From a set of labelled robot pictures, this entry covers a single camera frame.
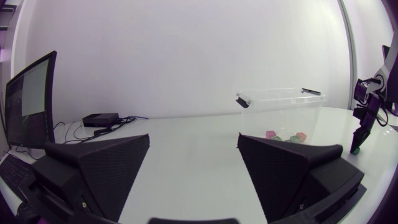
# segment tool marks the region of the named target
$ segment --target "desk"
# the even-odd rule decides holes
[[[75,123],[68,132],[79,127]],[[342,158],[365,173],[362,199],[342,223],[366,223],[382,200],[398,163],[398,133],[375,123],[361,152],[349,149],[359,120],[352,111],[322,108],[313,145],[341,144]],[[64,142],[68,128],[57,128]],[[249,173],[236,148],[240,115],[150,119],[127,124],[94,141],[149,133],[150,148],[127,198],[120,223],[147,223],[151,217],[203,220],[235,217],[240,223],[266,223]],[[91,136],[82,128],[78,137]]]

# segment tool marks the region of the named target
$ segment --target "computer monitor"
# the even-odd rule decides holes
[[[10,145],[43,149],[54,142],[52,82],[57,52],[38,59],[7,83],[6,137]]]

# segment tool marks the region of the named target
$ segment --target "black box device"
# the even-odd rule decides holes
[[[366,190],[339,145],[240,135],[238,148],[268,223],[338,223]]]
[[[110,128],[118,118],[118,113],[91,114],[83,118],[83,124],[85,127]]]

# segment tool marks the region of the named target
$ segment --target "cable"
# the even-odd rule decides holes
[[[15,151],[16,152],[21,152],[21,153],[25,153],[25,152],[27,152],[28,153],[28,155],[30,155],[30,157],[32,158],[32,159],[34,159],[34,160],[38,160],[38,159],[36,159],[36,158],[34,158],[33,156],[32,156],[32,154],[28,151],[28,150],[24,150],[24,151],[18,151],[18,147],[19,146],[17,146],[16,148],[15,148]]]
[[[55,128],[58,126],[58,124],[63,124],[63,125],[65,125],[64,122],[60,121],[60,122],[58,122],[58,123],[54,126],[53,130],[55,130]]]
[[[98,138],[98,137],[103,136],[103,135],[105,135],[105,134],[112,133],[113,131],[115,131],[115,130],[121,128],[121,127],[123,127],[125,124],[129,124],[129,123],[135,121],[137,118],[148,119],[148,118],[145,118],[145,117],[142,117],[142,116],[128,116],[128,117],[125,117],[125,118],[119,118],[119,119],[118,119],[118,122],[120,122],[120,124],[119,124],[119,126],[117,126],[116,128],[108,128],[109,131],[107,131],[107,132],[102,132],[102,133],[93,135],[93,136],[91,136],[91,137],[86,137],[86,138],[78,138],[78,137],[76,136],[76,131],[79,130],[80,128],[82,128],[83,122],[81,122],[80,125],[79,125],[79,127],[77,127],[77,128],[74,130],[74,132],[73,132],[73,137],[75,137],[76,139],[66,141],[66,135],[65,135],[65,142],[64,142],[63,144],[66,144],[66,143],[68,143],[68,142],[78,142],[77,144],[80,144],[80,143],[84,143],[84,142],[86,142],[86,141],[90,141],[90,140],[92,140],[92,139],[94,139],[94,138]]]
[[[82,125],[82,124],[83,124],[83,121],[80,122],[80,126],[77,127],[77,128],[74,130],[74,132],[73,132],[73,137],[75,137],[75,139],[84,140],[84,139],[90,138],[90,137],[85,137],[85,138],[78,138],[78,137],[76,137],[76,131],[79,130],[79,128],[81,128],[81,125]]]
[[[141,118],[141,119],[149,119],[146,117],[141,117],[141,116],[128,116],[128,118]]]
[[[117,126],[116,128],[111,128],[110,131],[108,131],[108,132],[100,133],[100,134],[97,134],[97,135],[95,135],[95,136],[89,137],[89,138],[87,138],[87,139],[81,140],[81,142],[79,142],[78,144],[84,143],[84,142],[89,141],[89,140],[92,140],[92,139],[94,139],[94,138],[98,138],[98,137],[103,136],[103,135],[105,135],[105,134],[112,133],[112,132],[114,132],[115,130],[117,130],[117,129],[123,127],[125,124],[128,124],[128,123],[131,123],[131,122],[135,121],[136,118],[130,116],[130,117],[122,118],[121,120],[122,120],[121,124],[120,124],[119,126]]]
[[[380,119],[379,119],[378,117],[376,117],[376,119],[377,119],[378,123],[380,124],[380,126],[385,127],[385,126],[387,126],[387,124],[388,124],[388,114],[387,114],[387,111],[386,111],[386,109],[385,109],[384,107],[382,107],[381,109],[382,109],[382,110],[385,112],[385,114],[386,114],[386,123],[385,123],[385,124],[382,124],[382,123],[380,122]]]
[[[74,123],[76,123],[76,121],[72,122],[72,124],[69,125],[69,128],[67,129],[67,132],[65,133],[65,142],[67,141],[67,136],[68,136],[69,129]]]

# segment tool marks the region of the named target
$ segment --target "colored block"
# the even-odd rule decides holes
[[[298,136],[292,136],[292,137],[290,137],[290,140],[291,140],[292,142],[294,142],[294,143],[301,143],[301,142],[304,141],[303,139],[301,139],[301,138],[298,137]]]
[[[276,140],[276,141],[281,141],[282,139],[280,138],[280,137],[278,137],[278,136],[274,136],[274,137],[272,137],[271,138],[272,140]]]
[[[275,137],[275,136],[276,136],[275,131],[267,131],[266,132],[266,138],[267,139],[270,139],[270,138]]]
[[[296,135],[300,137],[300,139],[303,139],[303,141],[307,139],[307,136],[304,133],[297,133]]]

